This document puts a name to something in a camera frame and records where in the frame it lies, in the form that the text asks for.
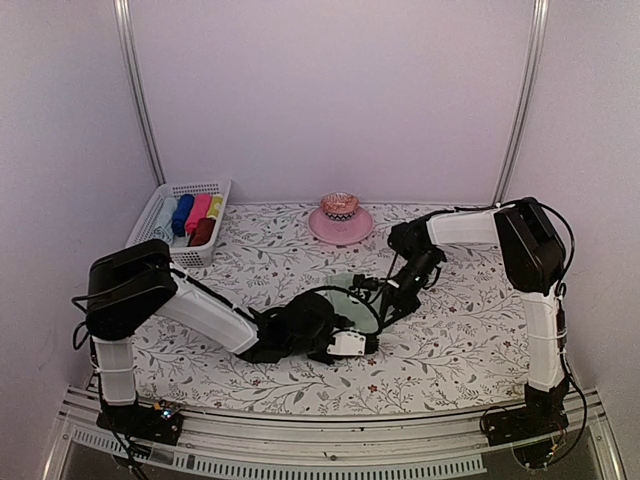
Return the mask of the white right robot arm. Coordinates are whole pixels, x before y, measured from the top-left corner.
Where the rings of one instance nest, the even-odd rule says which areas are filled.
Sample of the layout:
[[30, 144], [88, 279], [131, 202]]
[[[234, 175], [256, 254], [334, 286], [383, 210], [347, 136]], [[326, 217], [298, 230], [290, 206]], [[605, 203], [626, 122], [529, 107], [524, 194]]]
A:
[[525, 197], [490, 207], [439, 210], [395, 225], [387, 243], [405, 264], [381, 288], [379, 329], [420, 307], [418, 294], [436, 282], [444, 247], [496, 245], [505, 275], [524, 307], [530, 357], [527, 390], [551, 394], [563, 387], [566, 327], [561, 302], [574, 248], [562, 242], [549, 218], [553, 212]]

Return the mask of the dark blue rolled towel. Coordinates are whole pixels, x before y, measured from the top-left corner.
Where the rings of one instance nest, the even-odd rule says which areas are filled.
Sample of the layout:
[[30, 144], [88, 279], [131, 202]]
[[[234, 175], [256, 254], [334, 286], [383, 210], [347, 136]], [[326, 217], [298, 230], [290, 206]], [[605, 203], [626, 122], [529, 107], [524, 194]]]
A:
[[184, 237], [186, 235], [186, 222], [194, 201], [195, 197], [191, 194], [185, 194], [179, 198], [171, 220], [171, 229], [175, 236]]

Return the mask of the dark red towel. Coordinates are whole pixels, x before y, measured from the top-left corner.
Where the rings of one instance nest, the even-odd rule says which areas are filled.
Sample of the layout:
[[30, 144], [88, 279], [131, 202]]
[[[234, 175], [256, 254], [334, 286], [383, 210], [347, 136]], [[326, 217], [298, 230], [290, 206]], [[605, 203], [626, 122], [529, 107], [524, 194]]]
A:
[[188, 246], [199, 247], [206, 245], [212, 237], [215, 225], [216, 220], [214, 218], [201, 218], [191, 234]]

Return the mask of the aluminium front rail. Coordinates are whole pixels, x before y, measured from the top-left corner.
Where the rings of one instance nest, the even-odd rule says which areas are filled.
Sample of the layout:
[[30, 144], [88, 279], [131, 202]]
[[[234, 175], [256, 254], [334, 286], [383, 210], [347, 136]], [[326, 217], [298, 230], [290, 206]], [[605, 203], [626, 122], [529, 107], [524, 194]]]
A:
[[186, 408], [176, 445], [98, 427], [91, 390], [69, 388], [46, 479], [623, 479], [595, 391], [565, 401], [565, 431], [491, 445], [484, 408], [379, 417], [313, 417]]

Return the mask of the pink plate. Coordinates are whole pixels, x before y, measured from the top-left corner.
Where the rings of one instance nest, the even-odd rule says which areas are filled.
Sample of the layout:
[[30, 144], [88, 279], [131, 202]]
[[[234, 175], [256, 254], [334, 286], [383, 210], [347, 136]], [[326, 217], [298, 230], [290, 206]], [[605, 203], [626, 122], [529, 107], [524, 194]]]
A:
[[334, 246], [354, 245], [365, 240], [374, 229], [371, 214], [359, 207], [348, 220], [331, 220], [321, 208], [316, 208], [308, 218], [311, 234], [318, 240]]

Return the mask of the yellow green rolled towel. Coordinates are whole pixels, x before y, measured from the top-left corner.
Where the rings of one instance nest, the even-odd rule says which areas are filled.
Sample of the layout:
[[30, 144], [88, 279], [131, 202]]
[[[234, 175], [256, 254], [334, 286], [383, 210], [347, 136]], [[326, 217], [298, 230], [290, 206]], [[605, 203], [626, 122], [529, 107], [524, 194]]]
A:
[[218, 220], [220, 217], [220, 210], [224, 203], [224, 197], [219, 195], [214, 195], [211, 198], [211, 202], [209, 208], [206, 213], [206, 217], [214, 220]]

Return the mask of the left aluminium frame post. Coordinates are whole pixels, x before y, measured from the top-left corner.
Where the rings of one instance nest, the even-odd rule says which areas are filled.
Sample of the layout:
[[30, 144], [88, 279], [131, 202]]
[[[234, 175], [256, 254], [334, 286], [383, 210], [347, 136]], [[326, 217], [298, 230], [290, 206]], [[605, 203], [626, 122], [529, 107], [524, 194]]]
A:
[[161, 164], [151, 116], [144, 92], [143, 78], [136, 51], [130, 2], [127, 0], [114, 0], [113, 8], [121, 53], [141, 130], [143, 144], [149, 160], [152, 177], [156, 185], [161, 186], [166, 183], [166, 176]]

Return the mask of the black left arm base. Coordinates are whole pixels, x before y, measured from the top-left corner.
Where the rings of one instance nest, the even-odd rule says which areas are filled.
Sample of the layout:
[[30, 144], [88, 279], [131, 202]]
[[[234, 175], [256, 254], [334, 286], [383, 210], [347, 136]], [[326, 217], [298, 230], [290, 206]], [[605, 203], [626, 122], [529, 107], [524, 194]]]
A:
[[100, 398], [96, 425], [126, 438], [176, 446], [183, 422], [178, 410], [164, 403], [150, 406], [135, 400], [129, 405], [111, 405]]

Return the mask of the pink rolled towel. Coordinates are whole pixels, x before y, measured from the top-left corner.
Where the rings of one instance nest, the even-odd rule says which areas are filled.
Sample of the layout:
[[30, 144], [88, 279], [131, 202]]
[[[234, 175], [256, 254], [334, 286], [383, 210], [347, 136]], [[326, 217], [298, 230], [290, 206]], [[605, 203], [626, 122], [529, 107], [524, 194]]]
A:
[[210, 194], [198, 194], [194, 197], [193, 206], [185, 222], [185, 232], [191, 235], [196, 229], [199, 221], [205, 218], [213, 197]]

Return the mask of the right aluminium frame post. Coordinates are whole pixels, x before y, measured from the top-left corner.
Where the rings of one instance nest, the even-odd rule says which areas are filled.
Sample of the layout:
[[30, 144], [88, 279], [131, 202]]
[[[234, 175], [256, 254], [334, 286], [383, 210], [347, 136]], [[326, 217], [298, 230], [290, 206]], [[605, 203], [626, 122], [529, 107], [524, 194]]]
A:
[[535, 0], [533, 2], [533, 13], [525, 55], [523, 77], [505, 155], [493, 192], [493, 204], [505, 202], [515, 171], [544, 49], [549, 6], [550, 2], [548, 0]]

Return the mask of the light blue rolled towel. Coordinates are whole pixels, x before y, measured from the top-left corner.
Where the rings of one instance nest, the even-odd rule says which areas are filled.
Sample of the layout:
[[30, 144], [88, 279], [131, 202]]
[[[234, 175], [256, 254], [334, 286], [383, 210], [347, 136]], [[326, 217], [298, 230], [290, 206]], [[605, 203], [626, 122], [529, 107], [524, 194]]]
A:
[[171, 220], [177, 202], [174, 197], [166, 197], [163, 200], [152, 229], [152, 239], [162, 240], [168, 245], [173, 243], [174, 234], [171, 229]]

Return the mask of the patterned small bowl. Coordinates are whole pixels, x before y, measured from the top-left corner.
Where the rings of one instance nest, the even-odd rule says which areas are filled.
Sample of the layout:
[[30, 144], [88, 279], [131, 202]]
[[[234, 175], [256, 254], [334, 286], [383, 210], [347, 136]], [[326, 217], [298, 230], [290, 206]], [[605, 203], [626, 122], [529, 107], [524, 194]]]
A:
[[360, 206], [359, 199], [346, 192], [332, 192], [325, 195], [320, 202], [324, 215], [333, 221], [351, 219]]

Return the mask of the aluminium frame post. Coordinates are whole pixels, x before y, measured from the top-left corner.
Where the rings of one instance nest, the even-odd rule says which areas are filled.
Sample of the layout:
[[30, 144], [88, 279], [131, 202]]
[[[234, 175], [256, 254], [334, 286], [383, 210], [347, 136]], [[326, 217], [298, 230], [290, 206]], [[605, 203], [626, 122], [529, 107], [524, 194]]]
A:
[[550, 2], [548, 0], [535, 0], [533, 2], [533, 13], [525, 55], [523, 77], [505, 155], [493, 192], [493, 204], [505, 202], [515, 171], [544, 49], [549, 6]]
[[121, 53], [141, 130], [143, 144], [149, 160], [152, 177], [156, 185], [161, 186], [166, 183], [166, 176], [161, 164], [151, 116], [144, 92], [143, 78], [136, 51], [130, 2], [127, 0], [114, 0], [113, 8]]

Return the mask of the green panda towel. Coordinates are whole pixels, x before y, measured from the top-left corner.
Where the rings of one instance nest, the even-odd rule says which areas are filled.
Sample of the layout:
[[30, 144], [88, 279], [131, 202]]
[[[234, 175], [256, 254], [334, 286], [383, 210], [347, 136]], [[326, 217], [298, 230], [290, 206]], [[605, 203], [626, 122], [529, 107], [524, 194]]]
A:
[[[354, 295], [362, 298], [375, 311], [379, 310], [379, 291], [352, 291], [348, 287], [351, 285], [353, 273], [339, 273], [329, 275], [325, 278], [326, 286], [339, 287], [348, 290]], [[364, 334], [373, 334], [378, 331], [378, 321], [374, 314], [362, 302], [341, 291], [329, 290], [324, 293], [332, 304], [335, 313], [346, 317], [353, 323], [352, 330]]]

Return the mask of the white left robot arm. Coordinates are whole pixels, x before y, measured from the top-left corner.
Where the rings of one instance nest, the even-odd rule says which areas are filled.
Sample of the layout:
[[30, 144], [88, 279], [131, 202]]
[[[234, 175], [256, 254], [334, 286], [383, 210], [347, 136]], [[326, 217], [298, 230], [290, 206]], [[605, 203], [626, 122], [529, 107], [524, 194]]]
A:
[[149, 240], [96, 260], [87, 294], [71, 302], [85, 316], [111, 419], [126, 433], [138, 434], [149, 415], [137, 403], [132, 338], [147, 320], [161, 316], [179, 322], [253, 364], [292, 355], [332, 364], [375, 352], [376, 334], [359, 332], [338, 314], [325, 296], [330, 290], [313, 288], [263, 312], [242, 309], [175, 264], [167, 244]]

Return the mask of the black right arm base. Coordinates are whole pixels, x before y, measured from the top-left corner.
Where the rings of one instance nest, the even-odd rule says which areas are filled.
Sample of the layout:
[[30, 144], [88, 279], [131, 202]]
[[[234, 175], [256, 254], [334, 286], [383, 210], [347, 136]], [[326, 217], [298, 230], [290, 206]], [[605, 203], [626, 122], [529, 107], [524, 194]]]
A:
[[569, 421], [564, 410], [564, 398], [569, 382], [563, 380], [549, 392], [525, 386], [525, 404], [519, 408], [491, 407], [480, 418], [479, 428], [490, 446], [531, 440], [546, 435], [545, 440], [516, 447], [513, 450], [518, 463], [530, 470], [548, 467], [559, 449]]

